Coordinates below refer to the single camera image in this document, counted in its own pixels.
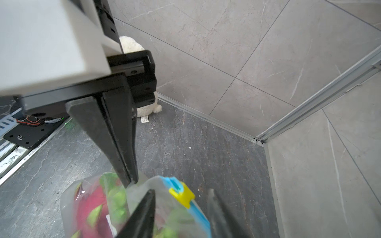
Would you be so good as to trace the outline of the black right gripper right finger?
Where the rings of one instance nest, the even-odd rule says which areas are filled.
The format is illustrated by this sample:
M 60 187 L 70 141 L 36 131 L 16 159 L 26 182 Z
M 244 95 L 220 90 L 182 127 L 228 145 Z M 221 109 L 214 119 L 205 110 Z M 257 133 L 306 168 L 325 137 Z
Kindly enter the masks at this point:
M 208 191 L 207 218 L 212 238 L 250 237 L 214 189 Z

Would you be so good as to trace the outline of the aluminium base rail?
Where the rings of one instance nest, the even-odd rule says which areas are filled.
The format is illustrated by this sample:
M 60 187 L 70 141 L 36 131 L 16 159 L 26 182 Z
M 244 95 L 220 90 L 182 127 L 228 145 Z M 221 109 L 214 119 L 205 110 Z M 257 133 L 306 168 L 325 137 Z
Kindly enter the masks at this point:
M 21 108 L 1 119 L 1 184 L 17 172 L 70 117 L 42 123 L 25 117 Z

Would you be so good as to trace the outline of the yellow bag zipper slider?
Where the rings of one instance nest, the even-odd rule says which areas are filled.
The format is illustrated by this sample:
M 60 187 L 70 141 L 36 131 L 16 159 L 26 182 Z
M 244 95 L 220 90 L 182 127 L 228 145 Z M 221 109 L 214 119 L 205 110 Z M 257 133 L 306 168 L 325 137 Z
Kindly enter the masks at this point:
M 170 188 L 169 193 L 186 209 L 190 209 L 191 203 L 195 199 L 194 193 L 182 181 Z

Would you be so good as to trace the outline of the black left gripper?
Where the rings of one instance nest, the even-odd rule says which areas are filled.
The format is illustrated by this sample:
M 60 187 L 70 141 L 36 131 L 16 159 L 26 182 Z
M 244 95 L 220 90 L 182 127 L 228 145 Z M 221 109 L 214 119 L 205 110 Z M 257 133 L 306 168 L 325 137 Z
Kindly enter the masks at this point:
M 124 187 L 139 181 L 136 117 L 157 112 L 156 85 L 151 52 L 118 35 L 107 1 L 18 1 L 17 102 L 24 115 L 70 115 Z

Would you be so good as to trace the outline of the zip-top bag with blue seal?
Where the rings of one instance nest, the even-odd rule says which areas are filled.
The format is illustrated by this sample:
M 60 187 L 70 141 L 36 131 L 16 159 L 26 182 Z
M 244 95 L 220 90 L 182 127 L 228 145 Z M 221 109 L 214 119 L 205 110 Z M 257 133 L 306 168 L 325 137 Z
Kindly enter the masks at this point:
M 176 177 L 144 177 L 124 187 L 106 172 L 73 182 L 61 195 L 60 210 L 68 238 L 115 238 L 150 190 L 155 191 L 155 238 L 210 238 L 210 223 L 194 193 Z

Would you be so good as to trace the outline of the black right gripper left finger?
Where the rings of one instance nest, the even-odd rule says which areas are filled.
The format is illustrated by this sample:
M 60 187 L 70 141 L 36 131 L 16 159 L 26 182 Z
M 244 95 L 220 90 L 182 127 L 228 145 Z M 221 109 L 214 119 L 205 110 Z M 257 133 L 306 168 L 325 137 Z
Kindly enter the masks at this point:
M 147 191 L 116 238 L 152 238 L 155 221 L 155 190 Z

